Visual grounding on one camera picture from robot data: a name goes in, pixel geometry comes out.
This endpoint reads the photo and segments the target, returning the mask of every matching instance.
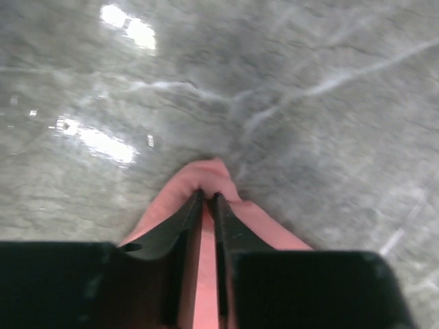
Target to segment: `glossy surface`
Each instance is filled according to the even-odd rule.
[[[5,0],[1,239],[120,241],[219,156],[316,247],[373,249],[439,326],[439,5]]]

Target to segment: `folded cloth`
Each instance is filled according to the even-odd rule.
[[[234,214],[262,240],[276,249],[310,250],[311,248],[283,226],[268,216],[252,202],[241,200],[236,186],[224,163],[215,158],[195,161],[183,169],[165,185],[156,199],[141,217],[136,228],[122,241],[129,243],[174,214],[198,189],[207,198],[219,192],[229,202]],[[213,220],[203,209],[200,265],[195,296],[195,329],[218,329],[217,277],[215,264],[215,238]]]

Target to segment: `pink fabric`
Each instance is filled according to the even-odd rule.
[[[233,212],[255,234],[276,249],[310,250],[311,248],[275,222],[260,207],[245,202],[238,196],[230,173],[219,159],[195,161],[181,169],[162,189],[143,214],[136,228],[122,241],[122,245],[144,235],[174,214],[201,188],[207,198],[220,192]],[[218,329],[217,278],[213,220],[206,207],[203,210],[200,266],[195,298],[195,329]]]

